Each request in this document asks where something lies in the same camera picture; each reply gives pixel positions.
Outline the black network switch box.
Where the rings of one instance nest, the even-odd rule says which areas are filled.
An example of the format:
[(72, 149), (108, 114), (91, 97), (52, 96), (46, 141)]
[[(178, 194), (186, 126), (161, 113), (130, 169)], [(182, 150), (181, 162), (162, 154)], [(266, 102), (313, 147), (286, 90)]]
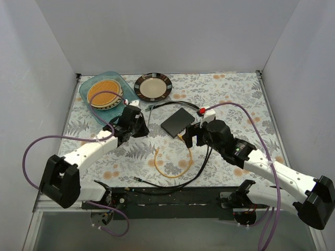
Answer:
[(176, 138), (189, 124), (195, 121), (189, 112), (184, 108), (180, 108), (165, 121), (161, 123), (161, 128), (171, 137)]

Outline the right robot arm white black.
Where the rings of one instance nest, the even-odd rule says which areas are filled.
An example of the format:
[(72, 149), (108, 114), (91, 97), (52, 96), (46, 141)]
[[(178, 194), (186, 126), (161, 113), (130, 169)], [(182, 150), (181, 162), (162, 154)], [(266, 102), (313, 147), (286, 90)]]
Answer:
[(327, 176), (315, 178), (299, 173), (277, 161), (269, 160), (253, 144), (235, 138), (221, 120), (213, 120), (186, 127), (182, 139), (188, 148), (207, 145), (224, 161), (243, 170), (255, 173), (278, 185), (267, 187), (254, 180), (245, 180), (236, 191), (223, 199), (223, 204), (234, 208), (248, 208), (252, 204), (280, 207), (297, 215), (305, 224), (317, 230), (326, 227), (334, 211), (334, 184)]

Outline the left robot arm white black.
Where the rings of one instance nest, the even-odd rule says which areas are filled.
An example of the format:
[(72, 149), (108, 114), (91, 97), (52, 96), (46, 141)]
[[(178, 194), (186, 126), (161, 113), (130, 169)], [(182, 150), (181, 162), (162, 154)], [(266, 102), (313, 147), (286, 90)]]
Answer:
[(131, 137), (141, 138), (148, 134), (139, 106), (127, 105), (121, 116), (104, 126), (92, 142), (64, 156), (50, 157), (39, 185), (40, 192), (65, 209), (78, 201), (93, 201), (100, 209), (108, 208), (112, 202), (111, 188), (97, 180), (81, 182), (81, 174)]

